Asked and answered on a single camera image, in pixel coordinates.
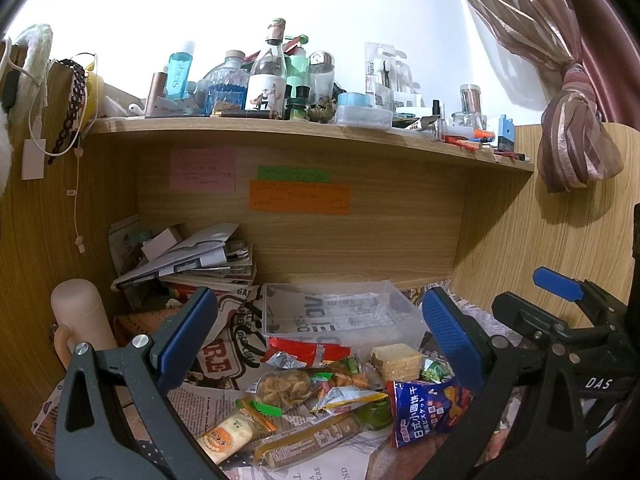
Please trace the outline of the green pea snack packet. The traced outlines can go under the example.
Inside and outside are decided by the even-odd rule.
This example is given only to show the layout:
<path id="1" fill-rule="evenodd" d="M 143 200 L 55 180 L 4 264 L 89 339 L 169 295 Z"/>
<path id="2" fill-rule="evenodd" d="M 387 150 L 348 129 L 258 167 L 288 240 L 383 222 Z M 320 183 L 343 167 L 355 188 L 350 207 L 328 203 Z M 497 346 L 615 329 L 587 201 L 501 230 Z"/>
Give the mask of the green pea snack packet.
<path id="1" fill-rule="evenodd" d="M 442 384 L 453 377 L 454 373 L 445 361 L 424 356 L 420 370 L 421 380 L 430 384 Z"/>

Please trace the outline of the blue Japanese biscuit packet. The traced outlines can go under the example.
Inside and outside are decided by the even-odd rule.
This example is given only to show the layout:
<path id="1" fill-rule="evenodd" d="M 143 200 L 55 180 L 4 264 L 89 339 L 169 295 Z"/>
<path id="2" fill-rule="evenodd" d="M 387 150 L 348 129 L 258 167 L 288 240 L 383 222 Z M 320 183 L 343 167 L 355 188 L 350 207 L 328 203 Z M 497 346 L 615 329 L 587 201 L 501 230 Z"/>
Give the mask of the blue Japanese biscuit packet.
<path id="1" fill-rule="evenodd" d="M 472 393 L 455 377 L 441 384 L 388 382 L 386 388 L 393 415 L 390 440 L 394 448 L 404 448 L 430 434 L 448 434 L 473 401 Z"/>

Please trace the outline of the sponge cake clear packet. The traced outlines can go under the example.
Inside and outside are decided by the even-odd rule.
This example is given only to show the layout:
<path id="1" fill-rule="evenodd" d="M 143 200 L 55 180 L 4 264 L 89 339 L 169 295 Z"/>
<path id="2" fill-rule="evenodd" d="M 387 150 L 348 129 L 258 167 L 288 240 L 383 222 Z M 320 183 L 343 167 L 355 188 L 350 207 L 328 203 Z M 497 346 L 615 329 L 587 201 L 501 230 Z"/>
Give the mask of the sponge cake clear packet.
<path id="1" fill-rule="evenodd" d="M 411 382 L 420 376 L 423 356 L 408 344 L 373 347 L 370 362 L 384 382 Z"/>

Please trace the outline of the red snack packet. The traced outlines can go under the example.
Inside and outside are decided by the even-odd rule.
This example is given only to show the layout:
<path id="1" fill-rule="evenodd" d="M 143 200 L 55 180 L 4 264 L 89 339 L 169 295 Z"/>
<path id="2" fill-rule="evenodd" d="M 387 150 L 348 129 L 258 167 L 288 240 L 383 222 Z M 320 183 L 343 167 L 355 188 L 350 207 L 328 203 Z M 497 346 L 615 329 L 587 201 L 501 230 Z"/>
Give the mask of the red snack packet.
<path id="1" fill-rule="evenodd" d="M 306 370 L 326 367 L 351 355 L 352 348 L 340 344 L 270 338 L 262 362 L 279 370 Z"/>

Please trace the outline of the long gold wafer packet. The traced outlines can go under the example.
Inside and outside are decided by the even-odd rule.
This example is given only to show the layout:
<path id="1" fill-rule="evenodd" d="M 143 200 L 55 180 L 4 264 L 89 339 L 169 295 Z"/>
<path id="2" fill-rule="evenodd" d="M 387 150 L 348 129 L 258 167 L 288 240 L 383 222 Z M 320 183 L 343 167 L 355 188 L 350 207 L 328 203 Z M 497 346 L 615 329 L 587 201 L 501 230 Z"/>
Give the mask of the long gold wafer packet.
<path id="1" fill-rule="evenodd" d="M 255 448 L 253 464 L 271 470 L 288 469 L 331 451 L 363 430 L 352 413 L 329 416 L 267 438 Z"/>

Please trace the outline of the round cracker orange packet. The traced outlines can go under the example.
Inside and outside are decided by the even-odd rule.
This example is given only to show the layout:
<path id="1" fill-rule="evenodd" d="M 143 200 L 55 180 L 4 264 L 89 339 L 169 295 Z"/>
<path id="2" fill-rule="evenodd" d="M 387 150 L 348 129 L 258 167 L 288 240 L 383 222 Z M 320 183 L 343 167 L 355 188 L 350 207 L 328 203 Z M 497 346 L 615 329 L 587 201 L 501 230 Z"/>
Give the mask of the round cracker orange packet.
<path id="1" fill-rule="evenodd" d="M 196 442 L 214 464 L 220 465 L 261 434 L 272 434 L 276 430 L 263 414 L 250 404 L 241 403 L 217 426 L 197 437 Z"/>

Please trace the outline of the stack of papers and booklets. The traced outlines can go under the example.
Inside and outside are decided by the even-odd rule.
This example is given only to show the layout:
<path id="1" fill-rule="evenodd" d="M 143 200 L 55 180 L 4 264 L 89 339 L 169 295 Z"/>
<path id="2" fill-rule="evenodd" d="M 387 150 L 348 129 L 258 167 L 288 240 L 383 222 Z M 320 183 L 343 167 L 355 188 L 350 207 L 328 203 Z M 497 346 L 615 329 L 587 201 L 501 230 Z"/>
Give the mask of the stack of papers and booklets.
<path id="1" fill-rule="evenodd" d="M 228 292 L 250 286 L 257 271 L 254 245 L 236 236 L 239 227 L 239 223 L 220 222 L 201 229 L 122 274 L 111 289 L 116 292 L 152 281 Z"/>

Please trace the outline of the banana chips clear bag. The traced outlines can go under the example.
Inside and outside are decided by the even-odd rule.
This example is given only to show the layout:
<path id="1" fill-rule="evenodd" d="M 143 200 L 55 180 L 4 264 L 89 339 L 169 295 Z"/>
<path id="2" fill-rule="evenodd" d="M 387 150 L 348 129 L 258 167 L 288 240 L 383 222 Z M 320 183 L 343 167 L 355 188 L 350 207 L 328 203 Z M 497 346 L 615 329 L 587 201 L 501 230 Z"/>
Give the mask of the banana chips clear bag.
<path id="1" fill-rule="evenodd" d="M 263 374 L 250 394 L 258 403 L 286 412 L 314 396 L 330 378 L 312 370 L 276 370 Z"/>

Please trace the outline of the clear plastic storage bin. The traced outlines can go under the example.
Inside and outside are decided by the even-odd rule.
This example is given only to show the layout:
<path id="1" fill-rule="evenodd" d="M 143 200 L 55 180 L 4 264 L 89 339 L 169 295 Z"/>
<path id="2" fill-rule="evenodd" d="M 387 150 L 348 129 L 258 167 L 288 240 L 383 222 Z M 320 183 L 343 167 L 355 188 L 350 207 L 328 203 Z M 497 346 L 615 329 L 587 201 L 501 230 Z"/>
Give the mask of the clear plastic storage bin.
<path id="1" fill-rule="evenodd" d="M 384 344 L 419 348 L 420 310 L 390 281 L 262 286 L 262 332 L 366 354 Z"/>

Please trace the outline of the green jelly cup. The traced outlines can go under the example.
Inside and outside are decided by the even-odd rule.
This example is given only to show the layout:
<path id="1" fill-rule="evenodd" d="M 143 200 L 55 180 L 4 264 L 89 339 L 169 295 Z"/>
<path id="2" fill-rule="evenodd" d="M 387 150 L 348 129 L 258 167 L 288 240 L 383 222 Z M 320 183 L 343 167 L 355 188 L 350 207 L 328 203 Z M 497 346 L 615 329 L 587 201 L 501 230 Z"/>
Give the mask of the green jelly cup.
<path id="1" fill-rule="evenodd" d="M 382 430 L 393 422 L 390 398 L 376 400 L 357 408 L 355 411 L 360 424 L 367 430 Z"/>

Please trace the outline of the pink sticky note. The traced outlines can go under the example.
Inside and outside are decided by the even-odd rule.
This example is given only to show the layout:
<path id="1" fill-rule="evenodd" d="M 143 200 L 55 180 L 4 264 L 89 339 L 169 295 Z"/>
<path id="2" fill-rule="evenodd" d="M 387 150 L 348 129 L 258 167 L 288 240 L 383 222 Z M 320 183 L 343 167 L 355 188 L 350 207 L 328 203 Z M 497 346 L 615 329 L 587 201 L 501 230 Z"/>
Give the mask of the pink sticky note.
<path id="1" fill-rule="evenodd" d="M 235 182 L 234 148 L 176 148 L 170 152 L 171 191 L 231 193 Z"/>

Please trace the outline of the orange sticky note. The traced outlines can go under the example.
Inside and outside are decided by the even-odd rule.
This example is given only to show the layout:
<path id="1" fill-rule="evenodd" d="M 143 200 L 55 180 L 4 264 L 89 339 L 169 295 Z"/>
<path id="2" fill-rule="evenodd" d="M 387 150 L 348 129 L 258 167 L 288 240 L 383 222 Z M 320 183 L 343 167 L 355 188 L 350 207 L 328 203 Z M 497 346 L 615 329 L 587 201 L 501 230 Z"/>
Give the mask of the orange sticky note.
<path id="1" fill-rule="evenodd" d="M 250 180 L 248 206 L 270 212 L 347 216 L 351 197 L 347 184 Z"/>

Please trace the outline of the green sticky note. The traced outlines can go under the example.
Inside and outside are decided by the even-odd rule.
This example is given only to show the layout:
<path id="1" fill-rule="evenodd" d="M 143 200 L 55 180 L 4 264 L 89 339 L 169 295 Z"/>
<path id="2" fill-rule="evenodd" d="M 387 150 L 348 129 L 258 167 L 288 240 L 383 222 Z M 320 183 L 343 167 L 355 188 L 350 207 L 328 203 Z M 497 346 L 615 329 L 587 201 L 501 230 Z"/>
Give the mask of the green sticky note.
<path id="1" fill-rule="evenodd" d="M 330 183 L 331 174 L 329 171 L 291 166 L 267 166 L 262 165 L 257 168 L 258 180 L 263 181 L 285 181 L 303 183 Z"/>

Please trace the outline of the pink striped curtain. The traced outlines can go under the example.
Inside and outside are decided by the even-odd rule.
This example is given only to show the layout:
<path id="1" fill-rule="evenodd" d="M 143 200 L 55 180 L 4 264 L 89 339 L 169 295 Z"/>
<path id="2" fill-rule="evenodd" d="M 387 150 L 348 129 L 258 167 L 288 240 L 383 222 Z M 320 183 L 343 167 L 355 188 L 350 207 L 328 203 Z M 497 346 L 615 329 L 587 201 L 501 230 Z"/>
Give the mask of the pink striped curtain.
<path id="1" fill-rule="evenodd" d="M 498 44 L 562 87 L 541 117 L 538 170 L 547 191 L 561 193 L 617 176 L 624 168 L 599 116 L 599 98 L 585 69 L 582 32 L 570 0 L 468 0 Z"/>

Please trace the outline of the light blue spray bottle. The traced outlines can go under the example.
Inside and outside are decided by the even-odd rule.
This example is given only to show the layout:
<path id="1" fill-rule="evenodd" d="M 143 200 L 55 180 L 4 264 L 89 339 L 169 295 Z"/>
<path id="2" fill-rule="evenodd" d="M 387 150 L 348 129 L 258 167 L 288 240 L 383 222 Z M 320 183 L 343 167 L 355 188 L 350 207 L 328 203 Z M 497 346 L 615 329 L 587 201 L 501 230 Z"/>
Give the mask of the light blue spray bottle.
<path id="1" fill-rule="evenodd" d="M 165 96 L 168 100 L 181 99 L 186 92 L 194 47 L 194 42 L 188 41 L 168 58 L 165 81 Z"/>

